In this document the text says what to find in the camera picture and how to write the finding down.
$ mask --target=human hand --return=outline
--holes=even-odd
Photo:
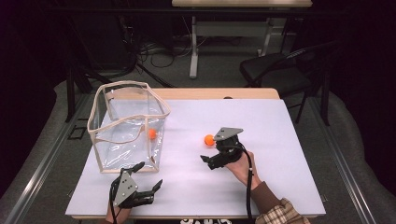
[[[114,207],[114,213],[116,214],[117,217],[117,223],[121,224],[126,221],[129,215],[131,215],[131,210],[132,208],[122,208],[120,209],[118,206]],[[106,214],[106,221],[113,223],[114,218],[113,215],[111,214],[111,208],[110,204],[107,207],[107,214]]]
[[[256,163],[254,161],[254,154],[250,151],[247,152],[251,159],[251,165],[253,168],[253,177],[251,180],[251,188],[250,189],[255,189],[257,186],[260,185],[262,182],[259,178],[259,174],[257,173],[256,169]],[[225,165],[233,174],[235,177],[241,181],[245,186],[248,185],[248,169],[249,169],[249,164],[248,164],[248,156],[246,153],[242,153],[242,157],[235,162],[231,162]]]

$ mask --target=ping pong ball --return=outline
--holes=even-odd
[[[213,140],[212,134],[207,134],[205,136],[205,144],[207,144],[208,146],[213,146],[215,144],[215,140]]]
[[[149,139],[155,139],[157,137],[155,129],[148,129],[148,137]]]

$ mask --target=table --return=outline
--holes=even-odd
[[[174,7],[311,7],[311,0],[173,0]],[[198,48],[196,37],[203,36],[264,36],[262,48],[258,50],[259,56],[265,55],[268,49],[271,33],[273,29],[273,19],[266,21],[197,21],[192,16],[191,22],[191,68],[190,78],[197,78]]]
[[[133,218],[247,217],[245,186],[225,168],[210,170],[200,158],[218,153],[203,139],[222,125],[244,128],[239,139],[255,153],[262,179],[277,197],[290,199],[302,215],[325,214],[287,108],[275,90],[154,90],[172,108],[165,122],[160,172],[134,174],[133,179],[139,191],[151,189],[160,179],[163,185],[153,204],[133,209]],[[227,96],[233,99],[222,100]],[[104,217],[110,184],[117,176],[99,173],[92,149],[66,214]],[[254,204],[252,214],[258,215]]]

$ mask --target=clear plastic bag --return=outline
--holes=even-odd
[[[147,83],[102,85],[88,120],[101,173],[119,173],[141,161],[140,172],[158,172],[169,105]]]

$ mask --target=plaid shirt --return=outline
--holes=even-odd
[[[285,198],[280,201],[281,205],[275,206],[267,214],[261,214],[256,218],[256,224],[309,224],[306,217],[302,217]]]

